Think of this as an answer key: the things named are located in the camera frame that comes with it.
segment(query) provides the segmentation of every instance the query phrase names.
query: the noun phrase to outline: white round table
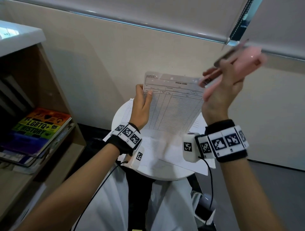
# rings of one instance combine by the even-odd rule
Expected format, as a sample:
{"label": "white round table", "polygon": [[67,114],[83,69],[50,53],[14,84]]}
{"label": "white round table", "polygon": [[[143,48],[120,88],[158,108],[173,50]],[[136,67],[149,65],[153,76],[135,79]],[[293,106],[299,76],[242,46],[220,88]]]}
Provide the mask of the white round table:
{"label": "white round table", "polygon": [[[128,101],[124,103],[115,113],[111,125],[112,130],[114,130],[121,123],[127,105]],[[158,160],[153,167],[140,165],[136,171],[152,179],[167,181],[180,180],[194,173],[191,170],[179,167],[177,165],[173,165],[162,160]]]}

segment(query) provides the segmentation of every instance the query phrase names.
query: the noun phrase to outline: rainbow book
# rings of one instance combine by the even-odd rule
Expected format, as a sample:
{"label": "rainbow book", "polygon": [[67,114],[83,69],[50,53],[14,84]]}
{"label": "rainbow book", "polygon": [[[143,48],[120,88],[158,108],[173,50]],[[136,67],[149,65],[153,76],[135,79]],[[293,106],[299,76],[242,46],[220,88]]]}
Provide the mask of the rainbow book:
{"label": "rainbow book", "polygon": [[37,157],[70,120],[68,114],[36,108],[11,129],[0,146],[8,151]]}

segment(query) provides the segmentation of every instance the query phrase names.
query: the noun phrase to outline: roller blind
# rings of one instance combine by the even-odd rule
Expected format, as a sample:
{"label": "roller blind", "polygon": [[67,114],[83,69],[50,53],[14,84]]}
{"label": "roller blind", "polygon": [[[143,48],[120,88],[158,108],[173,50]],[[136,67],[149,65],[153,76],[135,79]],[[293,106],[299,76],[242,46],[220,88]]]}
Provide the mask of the roller blind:
{"label": "roller blind", "polygon": [[241,40],[268,53],[305,60],[305,1],[263,0]]}
{"label": "roller blind", "polygon": [[245,0],[21,0],[225,43]]}

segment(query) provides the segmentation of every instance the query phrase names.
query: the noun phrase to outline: forearm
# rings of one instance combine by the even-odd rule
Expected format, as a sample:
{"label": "forearm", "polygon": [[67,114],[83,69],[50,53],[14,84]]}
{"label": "forearm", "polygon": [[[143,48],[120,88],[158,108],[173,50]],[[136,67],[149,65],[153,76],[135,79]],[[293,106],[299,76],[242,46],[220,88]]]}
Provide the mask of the forearm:
{"label": "forearm", "polygon": [[17,230],[69,230],[119,154],[114,145],[107,144],[34,209]]}
{"label": "forearm", "polygon": [[220,166],[240,230],[284,230],[247,159]]}

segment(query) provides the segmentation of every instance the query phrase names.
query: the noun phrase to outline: cable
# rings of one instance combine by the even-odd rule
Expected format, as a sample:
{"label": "cable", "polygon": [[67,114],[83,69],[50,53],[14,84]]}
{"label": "cable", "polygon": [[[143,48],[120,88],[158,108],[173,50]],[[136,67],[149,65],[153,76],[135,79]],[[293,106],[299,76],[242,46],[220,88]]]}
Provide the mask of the cable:
{"label": "cable", "polygon": [[209,172],[210,172],[210,176],[211,176],[211,189],[212,189],[212,199],[211,199],[211,203],[210,203],[210,211],[211,211],[211,207],[212,207],[212,203],[213,203],[213,197],[214,197],[214,190],[213,190],[213,177],[212,177],[212,171],[210,166],[208,165],[208,163],[206,162],[206,160],[204,158],[201,158],[201,156],[198,156],[200,159],[202,159],[208,166]]}
{"label": "cable", "polygon": [[94,195],[92,196],[91,200],[90,200],[89,203],[87,204],[87,206],[86,206],[86,208],[84,209],[84,211],[81,213],[80,217],[78,218],[78,220],[77,220],[77,222],[76,222],[76,224],[75,224],[75,227],[74,227],[73,231],[75,231],[76,226],[78,225],[78,223],[79,223],[79,221],[80,221],[82,215],[84,214],[84,212],[85,212],[86,209],[88,208],[89,204],[91,203],[91,201],[93,200],[93,198],[95,197],[95,195],[98,193],[98,191],[101,189],[101,187],[103,186],[103,184],[106,182],[106,180],[108,179],[108,177],[113,173],[114,170],[116,170],[116,168],[117,168],[118,166],[121,166],[121,164],[125,164],[125,163],[127,164],[128,161],[121,162],[119,165],[115,166],[114,169],[109,173],[109,175],[106,177],[106,179],[103,181],[103,183],[100,185],[100,187],[97,189],[97,191],[96,191],[96,192],[94,193]]}

